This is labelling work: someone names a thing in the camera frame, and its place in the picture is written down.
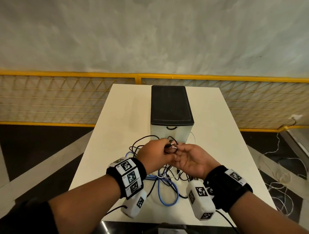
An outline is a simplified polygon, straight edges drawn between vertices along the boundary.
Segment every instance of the white wall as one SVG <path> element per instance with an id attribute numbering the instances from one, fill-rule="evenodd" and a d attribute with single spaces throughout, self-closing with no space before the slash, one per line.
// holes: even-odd
<path id="1" fill-rule="evenodd" d="M 308 77 L 307 0 L 0 0 L 0 69 Z"/>

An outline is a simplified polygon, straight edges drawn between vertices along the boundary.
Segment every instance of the power outlet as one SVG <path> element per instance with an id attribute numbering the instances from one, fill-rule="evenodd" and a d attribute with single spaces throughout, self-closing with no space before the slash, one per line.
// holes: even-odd
<path id="1" fill-rule="evenodd" d="M 301 117 L 302 117 L 303 115 L 291 115 L 290 117 L 289 117 L 289 119 L 295 119 L 295 120 L 299 120 Z"/>

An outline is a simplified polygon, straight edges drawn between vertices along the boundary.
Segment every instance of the white container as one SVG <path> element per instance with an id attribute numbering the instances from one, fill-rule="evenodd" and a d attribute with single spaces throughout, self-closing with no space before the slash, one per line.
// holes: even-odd
<path id="1" fill-rule="evenodd" d="M 184 86 L 151 87 L 150 124 L 151 135 L 172 136 L 178 142 L 186 143 L 194 120 Z"/>

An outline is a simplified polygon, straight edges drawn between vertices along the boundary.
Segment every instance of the table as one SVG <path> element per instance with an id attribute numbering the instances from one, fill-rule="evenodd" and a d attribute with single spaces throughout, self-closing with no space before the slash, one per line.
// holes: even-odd
<path id="1" fill-rule="evenodd" d="M 220 90 L 207 87 L 186 87 L 186 90 L 195 122 L 192 133 L 196 144 L 218 162 L 244 177 L 253 188 L 254 194 L 275 208 Z M 107 166 L 124 157 L 129 151 L 129 146 L 143 136 L 150 135 L 150 100 L 151 86 L 124 84 L 112 86 L 70 189 L 103 176 Z M 189 135 L 187 143 L 194 143 L 192 134 Z M 187 181 L 176 183 L 180 194 L 184 196 L 187 183 Z M 152 184 L 152 181 L 144 181 L 146 192 L 150 191 Z M 172 203 L 176 193 L 163 183 L 160 185 L 162 199 Z M 155 186 L 135 219 L 125 216 L 119 209 L 102 220 L 229 226 L 218 213 L 208 221 L 197 220 L 188 199 L 179 198 L 176 205 L 164 206 L 158 198 L 157 187 Z M 113 208 L 122 205 L 123 201 L 124 198 L 120 199 Z M 232 221 L 227 213 L 224 215 Z"/>

